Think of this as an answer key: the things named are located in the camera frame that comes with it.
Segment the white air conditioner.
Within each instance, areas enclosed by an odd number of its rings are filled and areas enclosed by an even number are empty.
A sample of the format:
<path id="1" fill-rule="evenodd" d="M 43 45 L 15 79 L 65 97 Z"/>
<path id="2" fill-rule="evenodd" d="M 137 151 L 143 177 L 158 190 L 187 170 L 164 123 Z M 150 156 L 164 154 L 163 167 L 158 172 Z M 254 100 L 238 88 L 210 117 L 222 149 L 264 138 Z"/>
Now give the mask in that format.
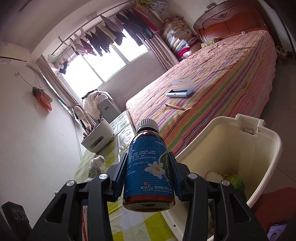
<path id="1" fill-rule="evenodd" d="M 25 67 L 30 60 L 30 51 L 27 48 L 1 41 L 1 64 Z"/>

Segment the orange cloth on wall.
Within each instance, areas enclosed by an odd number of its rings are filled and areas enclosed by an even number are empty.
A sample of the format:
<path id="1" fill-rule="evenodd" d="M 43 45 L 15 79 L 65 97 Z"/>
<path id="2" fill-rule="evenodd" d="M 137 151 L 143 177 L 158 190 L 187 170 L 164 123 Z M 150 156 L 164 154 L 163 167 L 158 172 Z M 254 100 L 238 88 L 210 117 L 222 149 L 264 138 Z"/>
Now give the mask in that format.
<path id="1" fill-rule="evenodd" d="M 48 111 L 52 110 L 51 103 L 53 98 L 49 96 L 42 88 L 32 87 L 32 94 L 36 97 L 37 101 Z"/>

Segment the striped bed cover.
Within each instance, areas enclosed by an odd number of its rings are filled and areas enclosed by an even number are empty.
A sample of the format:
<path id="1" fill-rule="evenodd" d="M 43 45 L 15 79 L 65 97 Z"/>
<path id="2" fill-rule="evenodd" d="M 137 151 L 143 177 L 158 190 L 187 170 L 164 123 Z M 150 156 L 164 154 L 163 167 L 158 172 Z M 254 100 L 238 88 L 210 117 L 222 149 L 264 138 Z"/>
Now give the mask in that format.
<path id="1" fill-rule="evenodd" d="M 125 106 L 135 125 L 145 118 L 154 120 L 168 151 L 177 155 L 218 116 L 260 117 L 273 88 L 276 59 L 274 41 L 265 30 L 229 37 L 173 66 Z M 189 98 L 167 97 L 170 82 L 185 78 L 194 81 L 194 93 Z"/>

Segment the stack of folded quilts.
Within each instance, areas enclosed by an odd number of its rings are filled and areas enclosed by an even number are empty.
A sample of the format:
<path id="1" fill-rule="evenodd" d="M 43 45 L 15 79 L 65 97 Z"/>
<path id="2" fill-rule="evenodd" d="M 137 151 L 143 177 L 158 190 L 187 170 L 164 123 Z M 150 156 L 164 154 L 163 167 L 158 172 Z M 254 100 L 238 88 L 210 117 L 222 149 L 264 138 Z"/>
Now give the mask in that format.
<path id="1" fill-rule="evenodd" d="M 188 58 L 201 49 L 202 41 L 185 22 L 183 17 L 165 19 L 162 38 L 178 61 Z"/>

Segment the hanging clothes row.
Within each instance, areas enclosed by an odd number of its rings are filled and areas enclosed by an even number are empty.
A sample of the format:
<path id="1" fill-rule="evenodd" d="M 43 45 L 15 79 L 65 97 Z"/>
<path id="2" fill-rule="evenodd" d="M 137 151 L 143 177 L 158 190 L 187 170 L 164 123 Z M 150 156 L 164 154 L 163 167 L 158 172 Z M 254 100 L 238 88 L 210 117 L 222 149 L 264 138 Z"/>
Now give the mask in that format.
<path id="1" fill-rule="evenodd" d="M 77 71 L 91 71 L 106 81 L 123 67 L 147 52 L 146 41 L 154 38 L 157 27 L 135 8 L 126 9 L 102 21 L 88 32 L 83 28 L 68 38 L 67 58 L 61 58 L 58 75 L 68 78 Z"/>

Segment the white appliance with cloth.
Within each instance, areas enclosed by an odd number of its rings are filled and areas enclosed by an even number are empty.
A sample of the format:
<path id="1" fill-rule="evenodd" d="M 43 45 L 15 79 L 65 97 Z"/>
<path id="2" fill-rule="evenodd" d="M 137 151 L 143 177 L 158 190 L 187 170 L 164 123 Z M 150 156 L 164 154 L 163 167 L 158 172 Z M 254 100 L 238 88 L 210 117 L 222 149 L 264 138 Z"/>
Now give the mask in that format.
<path id="1" fill-rule="evenodd" d="M 82 97 L 82 104 L 96 123 L 102 118 L 111 123 L 122 113 L 114 99 L 106 91 L 94 89 L 87 92 Z"/>

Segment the yellow pencil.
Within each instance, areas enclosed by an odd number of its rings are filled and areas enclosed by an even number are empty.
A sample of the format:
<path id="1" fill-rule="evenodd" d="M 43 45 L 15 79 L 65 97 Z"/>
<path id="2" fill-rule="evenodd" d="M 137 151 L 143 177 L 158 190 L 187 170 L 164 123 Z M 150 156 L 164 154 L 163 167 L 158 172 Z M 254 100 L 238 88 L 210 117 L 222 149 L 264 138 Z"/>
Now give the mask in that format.
<path id="1" fill-rule="evenodd" d="M 172 105 L 172 104 L 168 104 L 168 103 L 165 103 L 165 106 L 167 106 L 169 108 L 173 108 L 173 109 L 178 109 L 178 110 L 186 111 L 186 109 L 183 108 L 183 107 L 181 107 L 181 106 L 176 106 L 176 105 Z"/>

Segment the red white medicine box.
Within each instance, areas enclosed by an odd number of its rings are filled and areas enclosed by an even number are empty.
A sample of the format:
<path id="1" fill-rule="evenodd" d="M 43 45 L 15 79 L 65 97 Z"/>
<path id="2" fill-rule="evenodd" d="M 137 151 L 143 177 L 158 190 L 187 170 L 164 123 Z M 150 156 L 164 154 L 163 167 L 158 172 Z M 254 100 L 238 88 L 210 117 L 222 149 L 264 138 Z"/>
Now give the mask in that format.
<path id="1" fill-rule="evenodd" d="M 81 226 L 82 226 L 82 240 L 88 241 L 88 199 L 82 200 Z"/>

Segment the pink curtain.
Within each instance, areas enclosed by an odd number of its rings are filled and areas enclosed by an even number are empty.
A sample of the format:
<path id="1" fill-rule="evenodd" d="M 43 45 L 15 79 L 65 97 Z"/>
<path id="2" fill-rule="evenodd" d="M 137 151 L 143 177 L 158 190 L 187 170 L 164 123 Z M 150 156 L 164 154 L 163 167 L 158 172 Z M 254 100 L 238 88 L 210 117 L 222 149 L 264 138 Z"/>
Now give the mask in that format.
<path id="1" fill-rule="evenodd" d="M 145 37 L 145 42 L 152 49 L 166 71 L 179 63 L 176 56 L 158 33 L 155 33 L 151 39 Z"/>
<path id="2" fill-rule="evenodd" d="M 66 84 L 53 72 L 43 55 L 41 55 L 36 61 L 36 65 L 58 96 L 66 103 L 66 106 L 69 107 L 81 121 L 85 132 L 90 133 L 96 125 L 95 121 L 86 112 L 85 108 L 81 105 Z"/>

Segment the green plush doll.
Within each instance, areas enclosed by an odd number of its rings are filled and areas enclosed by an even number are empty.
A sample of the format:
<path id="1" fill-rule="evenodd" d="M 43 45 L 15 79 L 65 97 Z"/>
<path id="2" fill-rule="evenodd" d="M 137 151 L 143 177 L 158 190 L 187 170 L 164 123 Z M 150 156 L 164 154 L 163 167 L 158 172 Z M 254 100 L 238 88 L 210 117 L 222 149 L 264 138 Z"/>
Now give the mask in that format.
<path id="1" fill-rule="evenodd" d="M 223 175 L 223 179 L 228 180 L 232 186 L 239 192 L 245 191 L 245 186 L 243 181 L 238 177 L 238 175 Z"/>

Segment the white desk organizer box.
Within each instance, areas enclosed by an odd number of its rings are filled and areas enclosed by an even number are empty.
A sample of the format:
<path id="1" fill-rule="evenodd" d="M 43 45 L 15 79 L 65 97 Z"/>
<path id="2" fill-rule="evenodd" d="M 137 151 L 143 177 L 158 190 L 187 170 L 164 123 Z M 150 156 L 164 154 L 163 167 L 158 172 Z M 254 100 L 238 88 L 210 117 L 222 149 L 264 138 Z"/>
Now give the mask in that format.
<path id="1" fill-rule="evenodd" d="M 94 129 L 84 138 L 82 145 L 90 152 L 97 153 L 113 138 L 113 128 L 102 118 Z"/>

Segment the pink curtain right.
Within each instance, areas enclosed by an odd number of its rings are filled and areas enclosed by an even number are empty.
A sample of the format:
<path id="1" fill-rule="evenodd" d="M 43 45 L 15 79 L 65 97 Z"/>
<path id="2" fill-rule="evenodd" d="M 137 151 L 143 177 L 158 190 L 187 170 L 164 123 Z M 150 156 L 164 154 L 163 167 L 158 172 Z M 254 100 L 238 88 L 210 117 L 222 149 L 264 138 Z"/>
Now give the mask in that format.
<path id="1" fill-rule="evenodd" d="M 158 33 L 155 33 L 151 39 L 145 37 L 145 42 L 152 49 L 166 71 L 179 63 L 176 56 Z"/>

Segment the wooden headboard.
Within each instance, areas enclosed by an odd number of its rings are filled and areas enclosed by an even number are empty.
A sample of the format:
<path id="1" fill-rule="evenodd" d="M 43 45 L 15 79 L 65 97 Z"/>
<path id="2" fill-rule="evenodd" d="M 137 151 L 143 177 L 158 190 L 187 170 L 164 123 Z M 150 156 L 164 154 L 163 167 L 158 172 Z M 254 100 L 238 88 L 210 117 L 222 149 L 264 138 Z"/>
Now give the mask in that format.
<path id="1" fill-rule="evenodd" d="M 256 1 L 224 1 L 200 16 L 193 29 L 202 42 L 268 30 Z"/>

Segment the pink curtain left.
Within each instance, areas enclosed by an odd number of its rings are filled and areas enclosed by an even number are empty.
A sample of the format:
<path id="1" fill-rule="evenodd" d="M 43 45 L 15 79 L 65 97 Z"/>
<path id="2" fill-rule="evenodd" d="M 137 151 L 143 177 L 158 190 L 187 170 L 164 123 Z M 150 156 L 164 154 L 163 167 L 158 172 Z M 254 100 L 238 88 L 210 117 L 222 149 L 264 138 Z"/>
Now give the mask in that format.
<path id="1" fill-rule="evenodd" d="M 43 55 L 41 55 L 36 61 L 36 65 L 58 96 L 66 103 L 66 106 L 69 107 L 81 121 L 85 132 L 90 133 L 96 125 L 95 121 L 86 112 L 85 108 L 81 105 L 66 84 L 53 72 Z"/>

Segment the brown medicine bottle blue label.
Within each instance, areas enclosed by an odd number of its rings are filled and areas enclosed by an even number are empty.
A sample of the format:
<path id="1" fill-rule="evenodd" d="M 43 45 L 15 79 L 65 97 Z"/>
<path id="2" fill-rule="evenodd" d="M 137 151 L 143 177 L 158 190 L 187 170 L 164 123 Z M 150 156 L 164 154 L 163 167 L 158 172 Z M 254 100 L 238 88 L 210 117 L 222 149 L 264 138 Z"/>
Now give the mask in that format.
<path id="1" fill-rule="evenodd" d="M 157 123 L 143 119 L 128 150 L 123 206 L 136 212 L 158 212 L 175 203 L 166 144 Z"/>

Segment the cream plastic trash bin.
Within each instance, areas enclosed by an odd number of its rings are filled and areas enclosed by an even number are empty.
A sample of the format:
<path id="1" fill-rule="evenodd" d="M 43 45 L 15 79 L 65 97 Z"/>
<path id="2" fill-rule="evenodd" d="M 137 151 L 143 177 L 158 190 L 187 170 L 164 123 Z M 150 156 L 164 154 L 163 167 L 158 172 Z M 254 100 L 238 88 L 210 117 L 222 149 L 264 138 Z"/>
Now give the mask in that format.
<path id="1" fill-rule="evenodd" d="M 269 182 L 281 149 L 279 135 L 266 128 L 263 120 L 238 114 L 210 121 L 175 159 L 204 179 L 208 172 L 238 175 L 245 186 L 239 193 L 251 209 Z M 177 240 L 183 240 L 188 206 L 177 198 L 175 206 L 162 213 Z M 207 240 L 214 240 L 213 234 L 209 217 Z"/>

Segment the grey white notebook case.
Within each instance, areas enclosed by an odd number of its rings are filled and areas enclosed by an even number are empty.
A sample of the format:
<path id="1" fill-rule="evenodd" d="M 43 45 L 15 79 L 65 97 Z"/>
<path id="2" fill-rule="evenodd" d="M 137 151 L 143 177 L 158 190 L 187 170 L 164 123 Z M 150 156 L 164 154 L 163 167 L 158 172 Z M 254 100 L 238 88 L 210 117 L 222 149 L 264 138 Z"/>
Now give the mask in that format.
<path id="1" fill-rule="evenodd" d="M 190 78 L 175 79 L 170 82 L 171 89 L 166 93 L 171 98 L 189 98 L 195 91 L 194 81 Z"/>

